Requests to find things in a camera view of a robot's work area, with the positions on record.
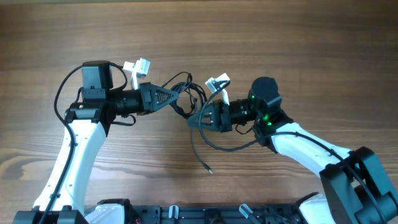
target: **wooden table surface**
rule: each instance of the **wooden table surface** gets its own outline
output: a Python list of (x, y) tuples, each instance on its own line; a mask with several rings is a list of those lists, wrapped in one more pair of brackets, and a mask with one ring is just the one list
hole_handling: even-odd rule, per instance
[[(65, 75), (87, 60), (151, 60), (146, 81), (180, 71), (204, 86), (226, 72), (230, 100), (273, 77), (282, 107), (307, 131), (336, 145), (373, 149), (398, 187), (398, 10), (392, 1), (207, 1), (0, 7), (0, 222), (30, 210), (58, 156), (63, 126), (53, 99)], [(122, 83), (113, 73), (114, 85)], [(63, 89), (63, 111), (81, 86)], [(187, 96), (181, 96), (188, 106)], [(166, 107), (112, 126), (99, 150), (86, 204), (129, 198), (134, 205), (293, 202), (322, 191), (292, 159), (259, 145), (226, 153), (195, 133), (210, 175), (195, 159), (185, 120)], [(254, 138), (207, 136), (220, 146)]]

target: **wooden table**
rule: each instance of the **wooden table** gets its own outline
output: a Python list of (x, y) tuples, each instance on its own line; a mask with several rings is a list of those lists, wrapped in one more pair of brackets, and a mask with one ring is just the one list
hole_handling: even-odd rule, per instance
[[(398, 10), (392, 1), (137, 2), (0, 7), (0, 222), (30, 210), (63, 138), (53, 99), (65, 75), (87, 60), (151, 60), (146, 81), (180, 71), (204, 86), (226, 72), (230, 100), (273, 77), (282, 107), (307, 131), (339, 146), (373, 149), (398, 186)], [(65, 85), (64, 111), (81, 86)], [(122, 84), (113, 73), (114, 85)], [(188, 97), (180, 102), (188, 106)], [(112, 126), (100, 149), (86, 204), (129, 198), (134, 205), (293, 202), (322, 191), (317, 177), (259, 145), (235, 153), (195, 144), (185, 120), (166, 107)], [(211, 133), (220, 146), (254, 137)]]

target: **white bracket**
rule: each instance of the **white bracket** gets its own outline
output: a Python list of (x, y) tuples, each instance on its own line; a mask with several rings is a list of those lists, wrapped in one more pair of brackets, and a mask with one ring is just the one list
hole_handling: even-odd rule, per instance
[(144, 79), (149, 70), (150, 61), (145, 58), (140, 58), (135, 64), (132, 62), (125, 62), (123, 70), (131, 72), (131, 88), (133, 90), (138, 89), (137, 78)]
[[(209, 80), (206, 81), (206, 86), (210, 89), (211, 93), (214, 93), (221, 87), (223, 87), (226, 83), (222, 83), (218, 85), (217, 83), (222, 82), (222, 81), (230, 81), (229, 77), (227, 76), (226, 73), (220, 75), (217, 78), (209, 78)], [(225, 104), (229, 106), (229, 99), (228, 99), (228, 93), (226, 92), (225, 89), (221, 92), (223, 94), (223, 101)]]

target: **wood grain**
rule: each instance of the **wood grain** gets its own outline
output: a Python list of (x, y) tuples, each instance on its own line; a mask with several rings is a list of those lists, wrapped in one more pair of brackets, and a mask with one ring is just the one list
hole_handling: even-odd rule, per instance
[[(52, 103), (64, 76), (87, 60), (151, 60), (148, 82), (186, 70), (197, 83), (226, 72), (231, 100), (274, 77), (283, 108), (306, 130), (340, 146), (373, 149), (398, 186), (398, 10), (393, 1), (135, 2), (0, 6), (0, 223), (42, 191), (63, 135)], [(114, 72), (115, 86), (122, 82)], [(65, 85), (74, 100), (81, 75)], [(188, 98), (180, 100), (188, 106)], [(220, 146), (253, 139), (206, 132)], [(86, 204), (293, 202), (322, 191), (295, 161), (251, 146), (224, 153), (195, 144), (170, 107), (112, 126), (90, 177)]]

